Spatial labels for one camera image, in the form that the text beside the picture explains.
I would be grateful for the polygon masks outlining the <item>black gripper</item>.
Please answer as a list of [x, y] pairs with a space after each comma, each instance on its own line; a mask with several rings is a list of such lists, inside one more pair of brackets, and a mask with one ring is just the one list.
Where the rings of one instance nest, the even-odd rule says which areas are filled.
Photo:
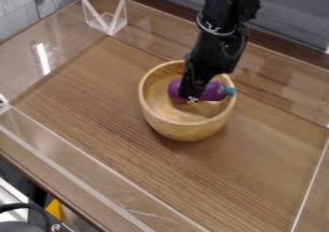
[[196, 104], [215, 75], [231, 73], [247, 45], [247, 29], [231, 35], [200, 31], [191, 51], [184, 56], [184, 70], [177, 94], [187, 104]]

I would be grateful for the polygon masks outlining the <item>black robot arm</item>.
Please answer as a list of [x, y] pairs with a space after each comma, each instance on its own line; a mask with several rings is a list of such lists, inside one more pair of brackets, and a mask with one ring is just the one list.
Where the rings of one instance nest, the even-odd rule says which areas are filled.
[[195, 23], [199, 35], [184, 56], [179, 97], [196, 103], [211, 79], [234, 72], [247, 46], [246, 23], [256, 17], [260, 0], [204, 0]]

